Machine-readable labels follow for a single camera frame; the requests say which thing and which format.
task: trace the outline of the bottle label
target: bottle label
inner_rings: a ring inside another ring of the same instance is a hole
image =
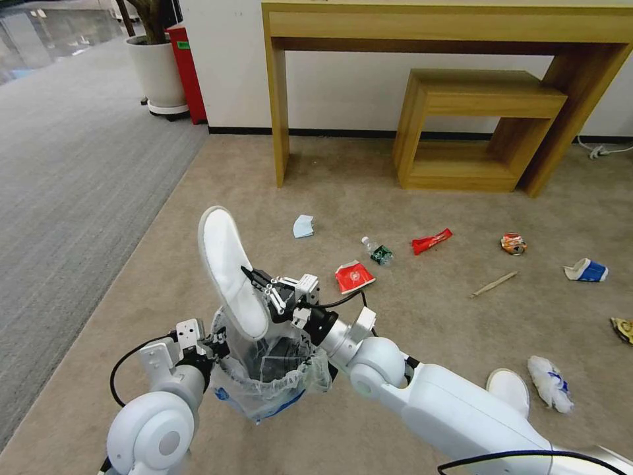
[[[376,261],[378,264],[383,265],[385,262],[391,258],[392,252],[387,249],[385,246],[381,245],[378,249],[376,249],[372,255],[371,259]]]

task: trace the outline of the white flower pot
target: white flower pot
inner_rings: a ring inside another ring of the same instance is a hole
[[[161,115],[188,111],[171,44],[146,45],[145,41],[145,36],[134,36],[126,42],[149,110]]]

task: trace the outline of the wooden table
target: wooden table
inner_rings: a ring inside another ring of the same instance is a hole
[[[543,82],[568,99],[521,178],[537,196],[633,49],[633,1],[525,3],[263,0],[277,186],[289,157],[288,50],[553,55]]]

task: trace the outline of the red snack wrapper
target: red snack wrapper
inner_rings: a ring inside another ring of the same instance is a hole
[[[504,251],[508,254],[523,254],[527,246],[528,245],[519,233],[505,233],[501,237],[501,247],[503,247]]]
[[[427,249],[432,248],[437,243],[442,241],[446,241],[450,238],[453,233],[450,229],[446,228],[440,234],[436,234],[435,236],[422,237],[421,239],[414,239],[411,241],[411,246],[413,247],[413,254],[418,255]]]
[[[359,261],[343,264],[334,273],[341,294],[345,295],[371,284],[376,278]]]

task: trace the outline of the red cabinet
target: red cabinet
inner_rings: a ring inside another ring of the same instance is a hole
[[[180,80],[185,89],[185,97],[191,114],[191,121],[194,124],[206,122],[206,112],[204,111],[204,102],[202,101],[202,93],[198,83],[198,75],[196,67],[193,64],[193,56],[189,49],[189,39],[187,31],[183,23],[175,24],[167,29],[169,38],[171,39],[171,47],[176,57]]]

